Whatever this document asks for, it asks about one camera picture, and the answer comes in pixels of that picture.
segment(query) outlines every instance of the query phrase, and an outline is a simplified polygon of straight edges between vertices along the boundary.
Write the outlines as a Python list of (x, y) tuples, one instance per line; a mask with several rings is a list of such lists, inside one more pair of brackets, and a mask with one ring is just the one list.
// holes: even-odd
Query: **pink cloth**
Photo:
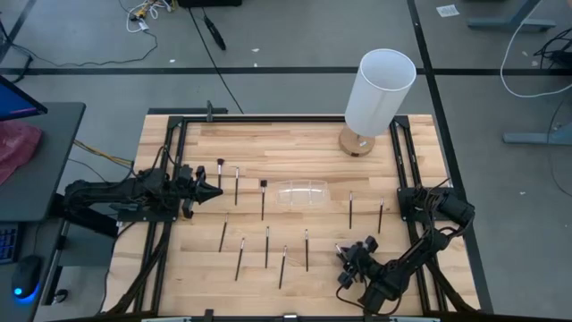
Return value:
[(32, 158), (42, 131), (20, 121), (0, 122), (0, 184)]

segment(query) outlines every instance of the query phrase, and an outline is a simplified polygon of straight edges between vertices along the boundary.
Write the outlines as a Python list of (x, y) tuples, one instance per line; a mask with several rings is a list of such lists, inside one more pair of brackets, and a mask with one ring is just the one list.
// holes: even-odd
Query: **white lamp shade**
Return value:
[(365, 137), (382, 134), (415, 78), (415, 65), (398, 51), (376, 49), (364, 55), (346, 108), (348, 127)]

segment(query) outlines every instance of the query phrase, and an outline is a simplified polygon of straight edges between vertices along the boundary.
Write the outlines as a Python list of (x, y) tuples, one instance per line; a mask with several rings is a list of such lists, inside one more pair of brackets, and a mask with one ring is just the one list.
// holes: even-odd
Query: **wooden lamp base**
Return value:
[(340, 132), (340, 148), (352, 157), (363, 157), (374, 149), (375, 138), (363, 137), (353, 132), (348, 125)]

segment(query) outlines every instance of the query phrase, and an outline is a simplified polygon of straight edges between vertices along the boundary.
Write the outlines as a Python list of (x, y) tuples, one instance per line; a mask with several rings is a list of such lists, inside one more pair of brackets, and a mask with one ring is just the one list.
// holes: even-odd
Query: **monitor screen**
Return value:
[(0, 121), (45, 113), (45, 107), (0, 76)]

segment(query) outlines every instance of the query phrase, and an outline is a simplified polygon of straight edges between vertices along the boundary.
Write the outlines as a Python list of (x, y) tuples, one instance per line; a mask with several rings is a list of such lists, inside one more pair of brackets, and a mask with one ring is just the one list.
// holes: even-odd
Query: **wooden table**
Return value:
[[(164, 142), (169, 115), (146, 118), (136, 167), (149, 168)], [(447, 177), (441, 148), (430, 115), (410, 115), (411, 131), (423, 184), (432, 186)], [(397, 168), (387, 131), (376, 138), (365, 157), (349, 157), (338, 147), (343, 123), (192, 123), (187, 129), (183, 164), (204, 165), (207, 180), (216, 185), (216, 159), (223, 166), (224, 194), (196, 205), (192, 220), (182, 216), (173, 225), (165, 269), (160, 316), (299, 315), (359, 316), (361, 310), (337, 300), (341, 263), (334, 244), (349, 246), (374, 236), (380, 244), (374, 258), (384, 263), (408, 247), (406, 225), (400, 219), (396, 197)], [(404, 156), (405, 140), (400, 139)], [(240, 167), (238, 206), (234, 206), (235, 166)], [(406, 166), (408, 184), (411, 172)], [(268, 180), (265, 220), (261, 221), (260, 180)], [(330, 200), (309, 207), (276, 204), (273, 183), (294, 179), (323, 180)], [(349, 192), (353, 191), (353, 227), (349, 229)], [(384, 198), (382, 232), (377, 234), (380, 199)], [(229, 215), (223, 251), (218, 252), (223, 221)], [(450, 225), (438, 222), (438, 226)], [(265, 228), (270, 227), (270, 255), (265, 269)], [(305, 269), (304, 230), (309, 231), (309, 272)], [(117, 242), (107, 278), (104, 309), (111, 308), (139, 271), (146, 223), (137, 223)], [(234, 281), (240, 240), (246, 238), (240, 275)], [(282, 289), (278, 289), (282, 248), (288, 245)], [(478, 307), (465, 244), (454, 240), (439, 253), (442, 272), (463, 296)], [(148, 308), (154, 274), (149, 277)], [(437, 309), (433, 281), (425, 272), (432, 309)], [(341, 297), (356, 301), (362, 284), (342, 290)], [(381, 312), (396, 302), (386, 301)], [(411, 277), (397, 314), (421, 314), (416, 279)]]

